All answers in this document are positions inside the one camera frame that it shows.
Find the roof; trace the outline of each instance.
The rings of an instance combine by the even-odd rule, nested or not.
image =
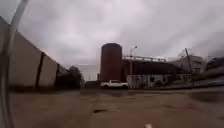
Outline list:
[[[130,65],[128,60],[123,60],[127,65]],[[135,75],[149,75],[149,74],[181,74],[187,73],[187,71],[181,68],[165,62],[143,62],[132,61],[133,74]]]

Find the cylindrical tank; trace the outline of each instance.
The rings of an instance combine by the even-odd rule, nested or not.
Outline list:
[[[108,43],[101,49],[101,82],[121,80],[122,47],[116,43]]]

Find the car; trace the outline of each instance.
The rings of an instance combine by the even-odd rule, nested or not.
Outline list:
[[[110,80],[109,82],[102,82],[100,86],[104,88],[108,88],[108,87],[128,88],[128,83],[123,83],[119,80]]]

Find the dirt ground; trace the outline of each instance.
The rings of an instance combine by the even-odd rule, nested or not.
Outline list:
[[[224,89],[12,93],[15,128],[223,128]]]

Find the sky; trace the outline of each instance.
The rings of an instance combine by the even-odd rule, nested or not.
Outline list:
[[[0,0],[8,23],[20,0]],[[224,0],[29,0],[18,31],[65,67],[96,78],[107,42],[123,54],[177,59],[224,54]]]

